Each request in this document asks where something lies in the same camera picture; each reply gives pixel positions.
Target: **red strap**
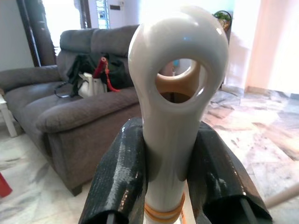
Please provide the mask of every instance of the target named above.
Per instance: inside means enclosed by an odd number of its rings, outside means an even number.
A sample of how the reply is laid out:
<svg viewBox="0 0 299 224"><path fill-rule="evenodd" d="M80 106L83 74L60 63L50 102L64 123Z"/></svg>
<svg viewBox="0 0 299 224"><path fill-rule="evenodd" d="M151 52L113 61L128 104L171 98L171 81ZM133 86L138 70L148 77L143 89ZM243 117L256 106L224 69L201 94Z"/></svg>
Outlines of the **red strap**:
<svg viewBox="0 0 299 224"><path fill-rule="evenodd" d="M107 77L107 87L110 91L113 91L113 92L119 92L120 90L117 90L115 89L112 85L111 85L111 82L110 82L110 78L109 78L109 69L108 69L108 66L105 68L105 73L106 73L106 77Z"/></svg>

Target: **white bag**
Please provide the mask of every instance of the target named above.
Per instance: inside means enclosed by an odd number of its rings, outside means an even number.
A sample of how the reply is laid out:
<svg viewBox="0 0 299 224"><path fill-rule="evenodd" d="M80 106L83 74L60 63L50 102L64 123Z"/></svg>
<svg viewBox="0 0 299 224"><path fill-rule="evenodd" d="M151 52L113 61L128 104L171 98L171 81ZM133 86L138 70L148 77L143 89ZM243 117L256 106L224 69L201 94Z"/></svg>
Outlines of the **white bag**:
<svg viewBox="0 0 299 224"><path fill-rule="evenodd" d="M102 83L100 78L93 78L92 74L86 72L79 76L84 80L78 91L81 97L86 98L107 92L107 85Z"/></svg>

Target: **table leg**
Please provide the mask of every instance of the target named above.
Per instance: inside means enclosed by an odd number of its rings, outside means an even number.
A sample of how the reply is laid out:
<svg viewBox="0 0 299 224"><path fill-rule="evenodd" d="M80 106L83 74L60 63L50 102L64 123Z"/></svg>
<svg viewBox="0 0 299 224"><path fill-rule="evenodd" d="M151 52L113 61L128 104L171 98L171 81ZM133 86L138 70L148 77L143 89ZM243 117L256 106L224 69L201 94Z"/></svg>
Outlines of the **table leg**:
<svg viewBox="0 0 299 224"><path fill-rule="evenodd" d="M10 137L16 137L17 136L17 132L16 132L16 130L14 128L14 124L13 124L13 121L12 121L10 115L9 115L8 109L7 108L2 108L1 112L3 114L4 121L5 121L6 126L8 128Z"/></svg>

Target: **white side table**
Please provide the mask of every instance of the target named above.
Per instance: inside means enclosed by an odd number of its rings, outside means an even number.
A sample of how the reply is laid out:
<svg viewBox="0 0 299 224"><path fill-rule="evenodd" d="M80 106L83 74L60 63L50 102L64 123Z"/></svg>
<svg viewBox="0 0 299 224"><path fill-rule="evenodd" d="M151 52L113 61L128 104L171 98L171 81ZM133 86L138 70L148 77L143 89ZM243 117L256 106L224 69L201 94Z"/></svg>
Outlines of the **white side table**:
<svg viewBox="0 0 299 224"><path fill-rule="evenodd" d="M12 121L10 115L9 115L9 111L8 111L8 108L7 108L7 105L6 105L6 101L4 100L2 95L0 95L0 111L3 114L4 121L5 121L6 126L8 128L10 137L17 136L17 132L14 128L13 121Z"/></svg>

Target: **marble floor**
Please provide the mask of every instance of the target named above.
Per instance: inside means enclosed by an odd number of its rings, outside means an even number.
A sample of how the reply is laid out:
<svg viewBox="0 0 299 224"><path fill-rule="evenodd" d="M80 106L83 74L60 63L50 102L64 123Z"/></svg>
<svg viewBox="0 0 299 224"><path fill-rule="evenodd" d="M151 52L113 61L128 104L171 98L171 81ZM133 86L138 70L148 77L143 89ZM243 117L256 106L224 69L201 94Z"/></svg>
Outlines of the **marble floor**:
<svg viewBox="0 0 299 224"><path fill-rule="evenodd" d="M240 159L263 199L299 182L299 101L275 91L242 97L219 91L203 120ZM0 172L13 189L0 198L0 224L78 223L90 183L73 197L29 137L18 132L10 138L0 116ZM190 207L184 209L192 220ZM299 223L299 197L270 213L276 224Z"/></svg>

